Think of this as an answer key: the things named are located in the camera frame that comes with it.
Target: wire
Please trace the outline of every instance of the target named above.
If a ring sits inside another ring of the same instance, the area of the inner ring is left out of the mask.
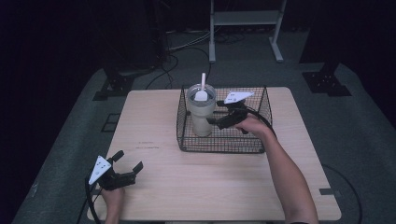
[[[178,47],[174,47],[174,48],[168,48],[168,50],[169,50],[169,51],[173,51],[173,50],[178,50],[178,49],[184,49],[184,48],[186,48],[186,47],[189,47],[189,46],[198,44],[199,42],[202,42],[202,41],[208,39],[209,37],[210,37],[210,32],[207,32],[207,33],[204,34],[203,36],[200,36],[200,37],[198,37],[198,38],[196,38],[196,39],[190,41],[190,42],[187,43],[187,44],[184,44],[184,45],[181,45],[181,46],[178,46]]]
[[[152,79],[152,80],[150,81],[150,83],[146,86],[146,90],[148,90],[148,89],[149,89],[149,86],[150,86],[155,80],[157,80],[159,77],[161,77],[161,76],[163,76],[163,75],[165,75],[165,74],[168,74],[170,71],[172,71],[173,69],[175,69],[175,68],[177,67],[177,65],[178,65],[178,58],[177,58],[176,56],[174,56],[174,55],[169,55],[169,56],[170,56],[170,57],[173,57],[174,59],[176,59],[175,65],[174,65],[173,67],[171,67],[169,70],[165,70],[165,72],[159,74],[159,75],[156,76],[154,79]]]
[[[349,182],[349,180],[347,180],[347,178],[344,175],[342,175],[339,171],[335,170],[334,168],[332,168],[329,165],[326,165],[326,164],[323,164],[323,163],[321,165],[323,167],[329,169],[329,170],[332,170],[336,174],[340,175],[341,178],[343,178],[346,181],[346,183],[349,185],[349,187],[352,189],[353,193],[355,194],[356,200],[358,201],[358,206],[359,206],[359,220],[358,220],[358,224],[361,224],[361,221],[362,221],[362,218],[363,218],[363,209],[362,209],[362,206],[361,206],[361,198],[359,197],[358,192],[355,190],[355,188],[353,188],[353,185]]]
[[[264,122],[264,124],[271,130],[271,132],[276,137],[276,133],[275,133],[275,130],[274,130],[272,124],[263,115],[261,115],[259,112],[257,112],[253,108],[247,106],[246,108],[233,108],[233,110],[239,110],[239,111],[247,112],[247,113],[250,113],[250,114],[256,116],[259,120]]]
[[[84,179],[84,181],[86,181],[87,183],[88,183],[88,176],[91,175],[92,170],[93,170],[93,168],[88,172],[87,176],[86,176],[85,179]],[[92,186],[91,186],[90,192],[93,191],[94,187],[95,187],[95,185],[92,185]],[[77,222],[76,222],[77,224],[81,221],[82,213],[84,212],[84,208],[85,208],[85,206],[87,205],[87,201],[88,201],[88,198],[85,197],[84,203],[82,204],[81,209],[79,210],[78,219],[77,219]]]
[[[173,77],[169,74],[169,71],[167,71],[165,68],[163,68],[163,64],[161,65],[161,69],[166,73],[169,79],[169,83],[165,86],[166,89],[168,89],[168,86],[170,86],[170,89],[172,90],[172,83],[174,81]]]
[[[94,203],[96,202],[96,199],[98,199],[99,195],[102,193],[102,190],[103,190],[103,188],[99,189],[98,194],[96,195],[95,199],[93,200]]]
[[[221,45],[232,45],[245,39],[245,36],[243,34],[240,35],[241,37],[238,37],[237,35],[220,34],[216,36],[215,41],[217,44]]]
[[[203,49],[198,49],[198,48],[190,47],[190,48],[184,48],[184,49],[177,49],[177,50],[174,50],[173,52],[178,52],[178,51],[182,51],[182,50],[185,50],[185,49],[196,49],[196,50],[199,50],[199,51],[201,51],[201,52],[206,56],[207,60],[209,61],[209,54],[207,54],[206,51],[204,51]],[[208,68],[208,71],[207,71],[207,73],[206,73],[206,79],[205,79],[205,81],[207,81],[207,80],[209,79],[209,75],[210,75],[210,71],[211,71],[211,70],[212,70],[212,64],[209,63],[209,68]]]

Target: white shelf frame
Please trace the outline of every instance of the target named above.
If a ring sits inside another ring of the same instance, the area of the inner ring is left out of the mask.
[[[282,24],[287,0],[282,1],[280,10],[267,11],[224,11],[215,12],[214,0],[210,2],[210,40],[209,40],[209,61],[216,62],[215,48],[215,26],[218,25],[265,25],[274,24],[276,26],[274,35],[269,37],[270,45],[278,63],[283,63],[283,57],[277,46],[280,26]]]

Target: gray carpet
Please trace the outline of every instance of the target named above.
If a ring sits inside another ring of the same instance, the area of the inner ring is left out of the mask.
[[[231,45],[217,44],[217,61],[211,65],[207,83],[290,88],[319,159],[326,164],[324,171],[343,214],[332,223],[358,223],[360,214],[362,223],[393,223],[396,219],[394,128],[366,93],[358,76],[343,65],[337,68],[336,75],[352,96],[311,93],[302,72],[318,71],[322,64],[298,63],[307,33],[279,35],[283,63],[276,63],[268,36],[245,35],[244,40]],[[175,47],[196,37],[172,34],[169,45]],[[207,52],[207,43],[193,47]],[[177,66],[169,72],[173,82],[170,83],[170,77],[161,76],[149,89],[179,89],[183,84],[198,83],[201,73],[209,71],[208,59],[198,49],[184,49],[172,55],[178,58]],[[168,57],[163,67],[169,69],[176,62]],[[161,73],[163,70],[157,69],[136,78],[133,90],[145,89]],[[125,101],[125,97],[92,100],[105,80],[103,70],[92,75],[13,223],[76,223],[85,199],[84,177],[98,155],[106,156],[111,143],[113,133],[104,133],[102,128],[109,114],[121,112]],[[93,223],[86,218],[86,212],[87,209],[80,223]]]

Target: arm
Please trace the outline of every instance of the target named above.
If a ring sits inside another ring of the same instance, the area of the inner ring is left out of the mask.
[[[244,129],[262,140],[286,223],[318,223],[317,209],[303,174],[271,130],[253,116],[236,124],[235,128]]]
[[[125,189],[102,189],[102,196],[107,206],[106,224],[118,224],[123,205]]]

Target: wooden table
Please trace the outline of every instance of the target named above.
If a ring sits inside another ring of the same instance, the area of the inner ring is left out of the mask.
[[[107,158],[123,150],[114,170],[144,169],[126,187],[121,219],[136,221],[284,220],[266,154],[183,152],[177,144],[179,90],[131,91],[122,110]],[[318,209],[319,220],[337,220],[333,195],[321,195],[329,182],[287,88],[268,88],[273,126],[283,148],[302,170]],[[106,217],[99,197],[95,210]]]

